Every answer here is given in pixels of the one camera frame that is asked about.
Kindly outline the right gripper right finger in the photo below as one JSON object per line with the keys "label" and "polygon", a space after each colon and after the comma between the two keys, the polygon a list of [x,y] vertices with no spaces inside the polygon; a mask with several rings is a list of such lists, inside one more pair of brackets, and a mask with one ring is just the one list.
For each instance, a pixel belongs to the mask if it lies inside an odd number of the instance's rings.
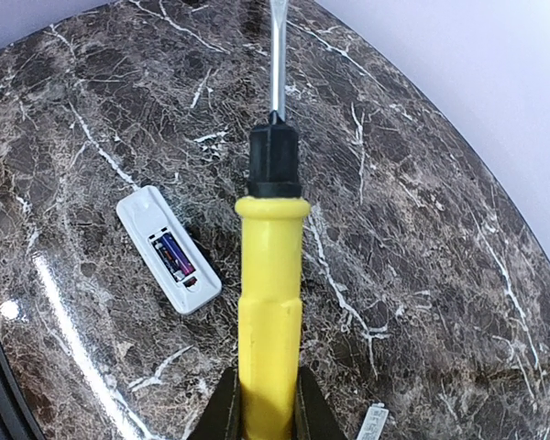
{"label": "right gripper right finger", "polygon": [[293,409],[293,438],[347,440],[325,400],[314,373],[300,367]]}

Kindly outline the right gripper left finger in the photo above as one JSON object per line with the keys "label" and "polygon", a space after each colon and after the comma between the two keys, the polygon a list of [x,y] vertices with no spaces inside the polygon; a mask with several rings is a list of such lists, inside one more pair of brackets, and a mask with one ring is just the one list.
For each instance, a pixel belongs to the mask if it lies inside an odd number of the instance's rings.
{"label": "right gripper left finger", "polygon": [[241,388],[237,370],[226,368],[195,427],[201,440],[242,438]]}

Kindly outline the white battery cover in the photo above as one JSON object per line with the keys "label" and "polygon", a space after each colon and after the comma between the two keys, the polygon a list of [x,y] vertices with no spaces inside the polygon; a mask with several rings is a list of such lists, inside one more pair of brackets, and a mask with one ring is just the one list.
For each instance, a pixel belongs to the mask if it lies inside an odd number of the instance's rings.
{"label": "white battery cover", "polygon": [[389,410],[383,403],[371,404],[358,432],[357,440],[379,440],[388,415]]}

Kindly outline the white remote control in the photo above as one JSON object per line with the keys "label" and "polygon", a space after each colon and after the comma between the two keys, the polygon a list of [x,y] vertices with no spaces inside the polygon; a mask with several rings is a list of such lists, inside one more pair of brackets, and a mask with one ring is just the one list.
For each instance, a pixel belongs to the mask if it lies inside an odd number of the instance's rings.
{"label": "white remote control", "polygon": [[191,314],[221,293],[221,280],[157,187],[123,198],[116,213],[177,313]]}

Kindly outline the yellow handled screwdriver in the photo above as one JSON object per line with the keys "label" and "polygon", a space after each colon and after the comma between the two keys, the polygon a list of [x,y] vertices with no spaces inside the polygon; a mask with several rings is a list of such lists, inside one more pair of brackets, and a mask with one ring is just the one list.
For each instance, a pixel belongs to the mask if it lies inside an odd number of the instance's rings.
{"label": "yellow handled screwdriver", "polygon": [[238,377],[246,439],[292,436],[302,327],[303,220],[299,139],[285,115],[288,2],[270,2],[270,110],[249,135],[242,220]]}

